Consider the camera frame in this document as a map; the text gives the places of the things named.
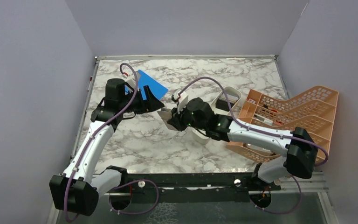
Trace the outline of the beige card holder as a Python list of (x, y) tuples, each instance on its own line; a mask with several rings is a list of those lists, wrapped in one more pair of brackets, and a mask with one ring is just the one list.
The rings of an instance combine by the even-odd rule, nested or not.
[(163, 123), (169, 130), (175, 131), (176, 129), (168, 123), (168, 120), (172, 118), (171, 110), (166, 110), (165, 108), (162, 108), (161, 110), (157, 111), (158, 115), (162, 119)]

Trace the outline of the stack of cards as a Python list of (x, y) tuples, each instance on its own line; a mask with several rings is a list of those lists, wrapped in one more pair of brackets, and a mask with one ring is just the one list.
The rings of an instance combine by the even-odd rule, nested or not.
[(228, 100), (226, 99), (224, 94), (221, 94), (219, 97), (217, 97), (216, 101), (215, 101), (215, 108), (219, 109), (219, 110), (223, 110), (228, 112), (229, 111), (229, 107), (228, 104), (230, 104), (231, 108), (233, 108), (235, 106), (235, 104), (239, 101), (240, 97), (238, 97), (237, 95), (230, 95), (228, 94)]

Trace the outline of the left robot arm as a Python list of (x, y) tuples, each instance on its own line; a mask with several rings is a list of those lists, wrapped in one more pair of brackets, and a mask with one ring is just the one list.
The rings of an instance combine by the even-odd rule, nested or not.
[(109, 79), (105, 96), (91, 114), (88, 133), (77, 154), (61, 175), (50, 179), (49, 187), (56, 209), (90, 216), (99, 198), (109, 190), (127, 188), (127, 170), (107, 167), (93, 177), (97, 161), (113, 136), (124, 113), (144, 114), (164, 107), (168, 89), (157, 81), (137, 83), (134, 79)]

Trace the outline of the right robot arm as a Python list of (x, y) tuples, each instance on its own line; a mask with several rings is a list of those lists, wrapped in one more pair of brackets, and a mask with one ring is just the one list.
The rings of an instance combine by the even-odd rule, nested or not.
[(304, 128), (290, 131), (255, 126), (214, 113), (201, 98), (190, 100), (182, 109), (173, 108), (167, 123), (177, 131), (192, 127), (205, 131), (213, 140), (247, 143), (278, 154), (279, 158), (260, 163), (255, 169), (250, 177), (254, 189), (261, 190), (287, 175), (302, 179), (312, 177), (318, 148)]

